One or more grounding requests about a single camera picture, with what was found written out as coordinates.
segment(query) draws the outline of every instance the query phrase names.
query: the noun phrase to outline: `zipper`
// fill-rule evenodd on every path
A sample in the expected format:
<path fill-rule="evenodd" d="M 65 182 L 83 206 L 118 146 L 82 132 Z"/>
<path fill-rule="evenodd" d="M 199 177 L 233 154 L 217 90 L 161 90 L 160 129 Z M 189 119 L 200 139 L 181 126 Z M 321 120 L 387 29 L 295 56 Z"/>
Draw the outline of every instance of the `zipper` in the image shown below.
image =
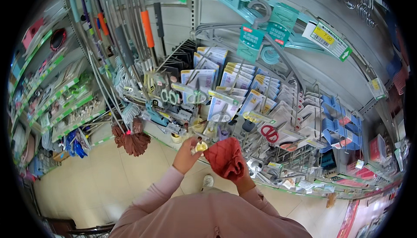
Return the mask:
<path fill-rule="evenodd" d="M 214 227 L 214 234 L 216 235 L 216 238 L 218 237 L 218 238 L 220 238 L 220 232 L 219 232 L 219 230 L 218 230 L 218 227 L 216 226 L 216 227 Z"/>

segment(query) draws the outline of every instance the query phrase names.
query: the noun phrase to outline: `pink sleeve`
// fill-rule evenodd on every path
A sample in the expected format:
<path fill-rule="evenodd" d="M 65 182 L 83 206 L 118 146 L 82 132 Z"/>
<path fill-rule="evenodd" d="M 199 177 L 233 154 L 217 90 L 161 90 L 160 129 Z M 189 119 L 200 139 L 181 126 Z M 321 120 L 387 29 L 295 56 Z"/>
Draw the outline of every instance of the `pink sleeve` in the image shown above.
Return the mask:
<path fill-rule="evenodd" d="M 264 198 L 263 194 L 259 191 L 257 187 L 252 188 L 244 194 L 241 194 L 240 197 L 245 199 L 249 204 L 258 208 L 262 212 L 274 217 L 279 217 L 278 211 Z"/>
<path fill-rule="evenodd" d="M 116 235 L 119 227 L 134 223 L 158 209 L 171 198 L 183 179 L 183 174 L 173 166 L 169 167 L 158 182 L 153 183 L 139 198 L 133 201 L 133 205 L 123 212 L 114 226 L 112 234 Z"/>

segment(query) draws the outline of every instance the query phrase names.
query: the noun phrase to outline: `red towel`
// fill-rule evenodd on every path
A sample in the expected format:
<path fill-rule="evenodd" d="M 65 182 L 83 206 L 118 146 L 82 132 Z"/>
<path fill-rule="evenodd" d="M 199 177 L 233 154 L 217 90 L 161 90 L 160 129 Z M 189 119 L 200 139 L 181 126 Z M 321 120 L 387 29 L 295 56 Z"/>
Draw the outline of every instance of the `red towel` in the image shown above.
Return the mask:
<path fill-rule="evenodd" d="M 237 139 L 229 137 L 205 150 L 204 156 L 216 174 L 234 182 L 245 173 L 245 160 L 240 150 Z"/>

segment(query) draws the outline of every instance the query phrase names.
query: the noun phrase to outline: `store aisle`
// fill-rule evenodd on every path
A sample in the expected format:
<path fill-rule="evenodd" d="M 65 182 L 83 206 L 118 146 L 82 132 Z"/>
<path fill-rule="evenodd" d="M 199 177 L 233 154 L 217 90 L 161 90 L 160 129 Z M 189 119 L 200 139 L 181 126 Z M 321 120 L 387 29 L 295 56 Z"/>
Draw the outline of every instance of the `store aisle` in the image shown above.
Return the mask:
<path fill-rule="evenodd" d="M 88 157 L 69 157 L 35 182 L 35 192 L 44 216 L 71 218 L 77 228 L 117 221 L 132 200 L 157 181 L 174 161 L 176 152 L 152 139 L 144 155 L 129 156 L 113 141 L 94 148 Z M 237 194 L 235 185 L 218 177 L 202 162 L 185 175 L 173 196 L 199 192 L 203 177 L 210 173 L 214 186 Z M 282 216 L 302 224 L 314 238 L 336 237 L 348 200 L 337 200 L 326 209 L 326 199 L 307 197 L 259 186 Z"/>

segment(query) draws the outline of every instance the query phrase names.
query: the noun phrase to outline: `person's left hand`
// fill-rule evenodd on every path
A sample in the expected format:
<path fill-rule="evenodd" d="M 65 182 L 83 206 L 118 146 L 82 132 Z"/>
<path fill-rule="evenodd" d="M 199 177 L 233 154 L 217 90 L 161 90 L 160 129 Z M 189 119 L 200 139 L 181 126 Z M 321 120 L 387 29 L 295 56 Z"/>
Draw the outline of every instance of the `person's left hand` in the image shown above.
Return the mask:
<path fill-rule="evenodd" d="M 191 150 L 195 148 L 195 145 L 197 145 L 197 139 L 195 137 L 191 137 L 184 141 L 175 156 L 174 163 L 172 163 L 172 166 L 183 175 L 193 167 L 203 153 L 202 151 L 199 151 L 193 155 Z"/>

